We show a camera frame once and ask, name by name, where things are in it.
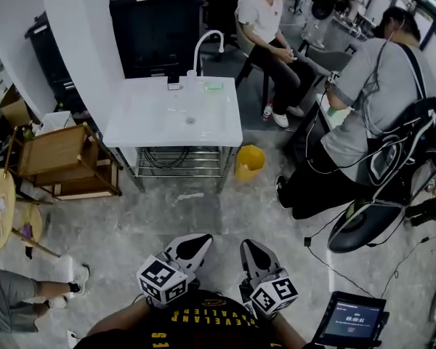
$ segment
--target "tablet screen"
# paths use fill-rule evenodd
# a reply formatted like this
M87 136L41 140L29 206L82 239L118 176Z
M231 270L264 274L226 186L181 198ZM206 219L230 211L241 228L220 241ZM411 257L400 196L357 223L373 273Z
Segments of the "tablet screen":
M325 334L343 337L370 338L381 309L338 302Z

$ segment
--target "metal shelf rack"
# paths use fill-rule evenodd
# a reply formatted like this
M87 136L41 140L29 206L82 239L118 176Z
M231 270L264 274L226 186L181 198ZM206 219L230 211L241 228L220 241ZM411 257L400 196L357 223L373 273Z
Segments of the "metal shelf rack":
M184 148L148 148L150 155L162 164L177 161L182 155ZM112 152L122 164L129 170L131 179L136 186L145 192L143 179L155 178L214 178L218 179L218 193L222 191L233 164L237 148L226 147L188 147L184 161L175 168L160 169L153 166L146 156L146 148L137 148L137 163L135 167L128 167L126 159L119 149Z

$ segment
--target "black shoulder strap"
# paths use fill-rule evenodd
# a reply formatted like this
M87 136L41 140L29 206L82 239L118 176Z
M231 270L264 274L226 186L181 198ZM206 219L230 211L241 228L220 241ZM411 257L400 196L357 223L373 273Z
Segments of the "black shoulder strap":
M428 98L427 88L423 80L423 73L421 72L419 61L416 59L415 54L409 46L405 44L398 45L403 49L405 55L408 58L408 62L413 72L413 77L415 78L418 99L423 100L424 98Z

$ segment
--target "wooden shelf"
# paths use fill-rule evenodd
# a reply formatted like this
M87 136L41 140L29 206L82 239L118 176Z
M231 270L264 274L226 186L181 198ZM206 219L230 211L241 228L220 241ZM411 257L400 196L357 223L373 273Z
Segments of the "wooden shelf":
M87 140L84 143L82 150L82 158L92 168L97 166L97 158L99 155L99 148L97 142L90 142ZM78 165L76 168L70 168L59 171L51 171L41 174L36 174L34 185L38 187L58 184L62 181L80 180L82 178L94 177L92 170L84 165Z
M118 167L112 161L109 165L97 166L96 170L105 180L118 187ZM53 194L62 200L118 195L96 176L62 182L54 186Z
M78 156L82 154L86 138L86 129L81 125L46 133L27 141L21 151L18 175L30 177L77 167Z

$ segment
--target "black bag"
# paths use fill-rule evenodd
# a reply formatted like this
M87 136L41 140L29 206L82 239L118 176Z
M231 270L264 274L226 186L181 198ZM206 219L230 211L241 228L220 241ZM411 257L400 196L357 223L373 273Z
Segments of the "black bag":
M408 106L392 128L380 137L368 136L368 173L375 186L386 185L400 171L404 187L409 186L413 173L427 161L436 164L436 97L428 97L423 74L412 50L400 44L413 71L417 87L417 101Z

